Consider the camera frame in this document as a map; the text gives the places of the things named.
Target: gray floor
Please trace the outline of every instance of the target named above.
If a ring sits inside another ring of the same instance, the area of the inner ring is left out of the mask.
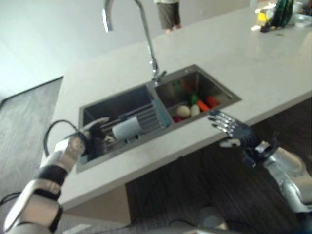
[[[21,190],[38,168],[43,135],[60,85],[61,80],[49,83],[9,99],[0,107],[0,197]],[[281,145],[300,155],[310,174],[311,110],[308,99],[254,126],[267,140],[274,130],[280,131]],[[261,166],[247,168],[241,163],[239,150],[220,149],[217,144],[128,183],[127,190],[133,226],[104,233],[143,233],[178,218],[196,223],[200,209],[207,205],[218,207],[230,227],[244,233],[279,234],[298,228],[268,173]],[[0,208],[1,224],[10,205]],[[75,225],[63,220],[57,233]],[[79,234],[102,230],[93,226]]]

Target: bare foot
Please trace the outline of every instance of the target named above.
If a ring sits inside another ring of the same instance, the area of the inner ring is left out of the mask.
[[[173,29],[172,28],[167,28],[166,29],[166,33],[168,34],[168,33],[171,33],[173,31]]]
[[[181,27],[182,27],[182,25],[181,25],[180,23],[175,25],[175,28],[176,28],[176,29],[179,29],[179,28],[181,28]]]

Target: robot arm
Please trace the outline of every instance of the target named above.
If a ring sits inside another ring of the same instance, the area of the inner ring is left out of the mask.
[[[295,213],[312,211],[312,177],[301,158],[276,142],[262,141],[251,127],[219,110],[210,111],[209,115],[213,126],[230,137],[220,143],[221,147],[244,147],[244,162],[253,167],[263,163]]]
[[[55,146],[6,217],[6,234],[51,234],[56,230],[63,212],[57,200],[64,180],[94,138],[104,138],[100,124],[105,121],[98,119]]]

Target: white countertop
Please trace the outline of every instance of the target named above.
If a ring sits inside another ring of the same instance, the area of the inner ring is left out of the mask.
[[[171,73],[197,64],[242,99],[224,111],[254,124],[312,95],[312,31],[251,31],[249,13],[244,8],[207,19],[153,42],[161,69]],[[63,79],[53,120],[78,125],[81,106],[151,79],[148,61],[142,42],[76,64]],[[71,132],[65,124],[55,127],[50,149]],[[223,136],[203,117],[91,169],[78,174],[74,169],[60,202],[70,209]]]

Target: kitchen sink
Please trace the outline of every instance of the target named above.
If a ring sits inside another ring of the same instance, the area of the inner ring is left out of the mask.
[[[210,109],[221,109],[240,100],[198,66],[192,65],[163,77],[158,84],[150,81],[81,107],[80,127],[101,117],[110,119],[102,125],[108,138],[96,140],[94,153],[80,158],[77,171],[86,170],[205,116],[206,111],[202,111],[197,116],[174,122],[177,108],[191,106],[192,96]],[[133,117],[137,117],[142,131],[131,139],[114,139],[112,128]]]
[[[193,104],[190,98],[192,95],[195,95],[209,109],[221,109],[240,100],[196,65],[168,75],[155,91],[172,117],[177,116],[179,106]],[[183,120],[183,123],[192,122],[204,115],[205,112],[201,112],[196,117]]]

